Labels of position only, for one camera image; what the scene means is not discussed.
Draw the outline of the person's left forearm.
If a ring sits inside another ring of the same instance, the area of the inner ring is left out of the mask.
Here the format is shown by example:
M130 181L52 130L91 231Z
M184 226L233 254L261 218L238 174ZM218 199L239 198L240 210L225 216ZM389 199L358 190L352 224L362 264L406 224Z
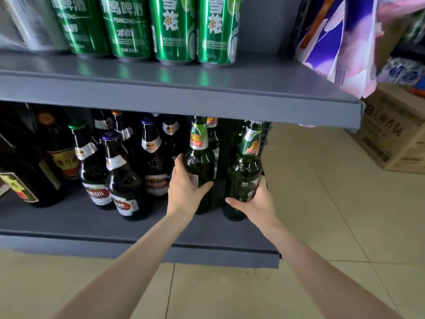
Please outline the person's left forearm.
M130 319L173 242L194 213L164 216L49 319Z

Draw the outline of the grey metal shelf board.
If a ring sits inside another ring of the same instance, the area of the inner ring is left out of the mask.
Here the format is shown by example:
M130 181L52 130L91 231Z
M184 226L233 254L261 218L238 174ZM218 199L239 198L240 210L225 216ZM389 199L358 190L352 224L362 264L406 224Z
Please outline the grey metal shelf board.
M95 207L82 188L42 209L9 192L0 199L0 249L115 259L165 215L166 207L165 200L156 201L149 218L129 222L117 211ZM194 216L163 262L277 269L280 254L250 221L232 222L216 208Z
M0 52L0 100L358 129L364 103L291 58L227 68Z

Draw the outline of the blue white wrapped packs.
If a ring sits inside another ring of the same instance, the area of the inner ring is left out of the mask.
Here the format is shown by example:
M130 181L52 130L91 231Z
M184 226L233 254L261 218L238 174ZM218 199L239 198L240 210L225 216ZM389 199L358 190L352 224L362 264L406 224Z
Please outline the blue white wrapped packs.
M424 76L425 64L404 57L390 56L377 75L377 81L414 86Z

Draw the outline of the person's left hand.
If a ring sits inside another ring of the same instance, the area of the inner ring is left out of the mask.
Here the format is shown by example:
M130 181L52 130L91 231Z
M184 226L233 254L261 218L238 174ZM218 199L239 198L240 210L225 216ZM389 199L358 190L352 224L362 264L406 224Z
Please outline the person's left hand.
M201 200L194 197L194 189L185 169L184 155L180 154L174 161L175 166L168 189L167 215L181 216L191 220Z

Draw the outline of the green beer can white script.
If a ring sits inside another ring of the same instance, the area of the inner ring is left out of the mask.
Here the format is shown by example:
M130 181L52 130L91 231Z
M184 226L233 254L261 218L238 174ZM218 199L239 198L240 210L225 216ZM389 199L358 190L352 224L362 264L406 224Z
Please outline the green beer can white script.
M51 0L71 51L80 58L112 56L99 0Z
M124 62L153 58L149 0L99 0L111 51Z

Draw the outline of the green beer can snowflake print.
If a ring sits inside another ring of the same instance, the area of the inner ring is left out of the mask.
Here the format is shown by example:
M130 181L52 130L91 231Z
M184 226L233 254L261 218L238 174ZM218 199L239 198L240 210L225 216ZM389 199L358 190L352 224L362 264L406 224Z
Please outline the green beer can snowflake print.
M243 0L197 0L196 56L209 68L236 60Z
M165 65L195 60L196 0L149 0L155 57Z

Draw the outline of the brown cardboard box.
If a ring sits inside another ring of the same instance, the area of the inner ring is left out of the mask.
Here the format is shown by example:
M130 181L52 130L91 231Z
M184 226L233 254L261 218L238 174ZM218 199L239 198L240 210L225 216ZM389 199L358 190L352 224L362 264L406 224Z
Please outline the brown cardboard box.
M425 95L380 83L363 102L354 141L385 171L425 174Z

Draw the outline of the purple pink plastic pack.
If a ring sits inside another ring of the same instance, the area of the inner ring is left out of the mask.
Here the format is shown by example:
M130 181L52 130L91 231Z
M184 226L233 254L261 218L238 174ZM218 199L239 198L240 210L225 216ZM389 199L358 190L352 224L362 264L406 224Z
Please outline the purple pink plastic pack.
M366 98L377 87L375 44L382 24L425 8L425 0L318 0L294 57L343 91Z

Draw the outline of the large dark bottle yellow label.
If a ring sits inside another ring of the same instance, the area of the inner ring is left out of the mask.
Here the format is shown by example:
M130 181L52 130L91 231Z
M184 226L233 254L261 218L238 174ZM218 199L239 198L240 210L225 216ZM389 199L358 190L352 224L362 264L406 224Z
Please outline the large dark bottle yellow label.
M66 195L60 169L18 112L0 103L0 180L34 208L57 204Z

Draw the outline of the clear plastic wrapped pack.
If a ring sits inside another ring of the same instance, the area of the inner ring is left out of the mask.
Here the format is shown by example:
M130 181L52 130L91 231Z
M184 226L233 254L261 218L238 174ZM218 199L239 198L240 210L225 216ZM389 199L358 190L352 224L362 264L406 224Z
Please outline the clear plastic wrapped pack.
M0 0L0 51L69 52L51 0Z

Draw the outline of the green beer bottle red label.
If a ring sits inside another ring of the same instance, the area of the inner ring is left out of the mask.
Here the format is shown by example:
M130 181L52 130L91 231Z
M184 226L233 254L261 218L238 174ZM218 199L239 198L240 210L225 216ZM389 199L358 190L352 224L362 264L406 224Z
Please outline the green beer bottle red label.
M209 147L215 155L215 162L218 162L220 152L220 138L218 135L218 118L207 117L207 130Z
M207 118L194 116L184 167L195 188L214 181L215 155L209 147Z

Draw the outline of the group of brown beer bottles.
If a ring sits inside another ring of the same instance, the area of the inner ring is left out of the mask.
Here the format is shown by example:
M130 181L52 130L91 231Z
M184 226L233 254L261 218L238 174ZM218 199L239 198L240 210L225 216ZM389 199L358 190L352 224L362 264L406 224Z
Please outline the group of brown beer bottles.
M93 203L99 207L112 204L127 221L146 219L152 210L155 190L167 195L171 173L146 175L142 179L115 129L102 134L102 153L83 120L72 120L68 128L80 161L79 179Z

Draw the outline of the dark bottle red gold label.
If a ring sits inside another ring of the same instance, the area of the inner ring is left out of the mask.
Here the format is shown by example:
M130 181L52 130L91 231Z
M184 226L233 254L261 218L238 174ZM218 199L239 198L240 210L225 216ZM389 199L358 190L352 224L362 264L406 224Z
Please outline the dark bottle red gold label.
M68 128L70 121L61 107L32 104L36 135L46 152L70 183L79 181L80 161L74 148L74 139Z

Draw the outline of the person's right hand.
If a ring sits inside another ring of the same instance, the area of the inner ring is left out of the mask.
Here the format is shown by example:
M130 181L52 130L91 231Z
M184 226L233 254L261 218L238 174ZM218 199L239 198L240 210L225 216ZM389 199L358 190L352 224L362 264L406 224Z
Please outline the person's right hand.
M276 216L273 198L268 191L265 176L260 176L256 193L249 201L249 212L244 214L264 235L273 226L281 224Z

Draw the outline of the person's right forearm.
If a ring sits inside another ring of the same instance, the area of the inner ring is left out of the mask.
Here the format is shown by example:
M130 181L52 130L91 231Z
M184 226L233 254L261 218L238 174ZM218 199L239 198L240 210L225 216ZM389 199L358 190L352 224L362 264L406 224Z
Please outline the person's right forearm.
M326 319L404 319L300 241L276 217L252 222L289 263Z

